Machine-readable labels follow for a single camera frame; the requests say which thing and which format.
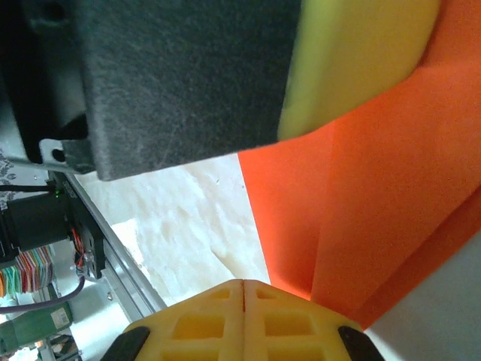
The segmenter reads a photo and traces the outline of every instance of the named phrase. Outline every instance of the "green object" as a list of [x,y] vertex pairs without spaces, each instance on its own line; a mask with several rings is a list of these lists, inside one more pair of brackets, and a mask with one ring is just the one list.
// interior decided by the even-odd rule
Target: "green object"
[[0,355],[47,338],[72,324],[67,302],[54,307],[26,312],[12,321],[0,324]]

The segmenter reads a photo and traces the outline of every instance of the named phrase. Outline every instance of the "orange sheet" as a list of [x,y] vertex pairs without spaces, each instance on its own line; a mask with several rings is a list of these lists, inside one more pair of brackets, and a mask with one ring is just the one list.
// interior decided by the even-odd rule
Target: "orange sheet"
[[444,1],[406,81],[240,153],[274,286],[368,326],[481,228],[479,19],[481,2]]

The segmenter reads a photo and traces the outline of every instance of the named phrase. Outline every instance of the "colorful fabric stack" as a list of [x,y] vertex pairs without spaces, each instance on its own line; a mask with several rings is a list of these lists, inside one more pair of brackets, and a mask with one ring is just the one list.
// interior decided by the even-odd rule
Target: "colorful fabric stack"
[[11,267],[0,270],[0,297],[46,287],[53,279],[52,250],[40,247],[21,253]]

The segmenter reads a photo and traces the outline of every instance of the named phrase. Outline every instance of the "black cable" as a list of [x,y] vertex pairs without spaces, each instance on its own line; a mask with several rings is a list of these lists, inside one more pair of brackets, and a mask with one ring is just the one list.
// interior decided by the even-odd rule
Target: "black cable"
[[20,186],[17,184],[2,184],[0,192],[53,192],[55,186]]
[[29,305],[0,307],[0,314],[11,314],[12,312],[35,311],[35,310],[41,310],[42,308],[49,308],[49,307],[61,305],[63,302],[68,301],[69,299],[73,299],[76,295],[78,295],[80,291],[83,289],[84,284],[85,284],[85,277],[80,276],[80,282],[77,288],[66,296],[60,297],[59,299],[51,299],[50,301],[31,303]]

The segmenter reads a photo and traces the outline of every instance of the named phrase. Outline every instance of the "purple cable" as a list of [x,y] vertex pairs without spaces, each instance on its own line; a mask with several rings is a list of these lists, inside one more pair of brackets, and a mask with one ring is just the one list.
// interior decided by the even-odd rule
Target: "purple cable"
[[80,276],[80,281],[77,288],[73,290],[71,293],[69,293],[68,295],[60,297],[59,299],[51,299],[50,301],[31,303],[29,305],[0,307],[0,314],[11,314],[12,312],[35,311],[35,310],[41,310],[42,308],[61,305],[63,302],[66,302],[69,299],[73,299],[76,295],[78,295],[80,291],[83,289],[84,284],[85,284],[85,277]]

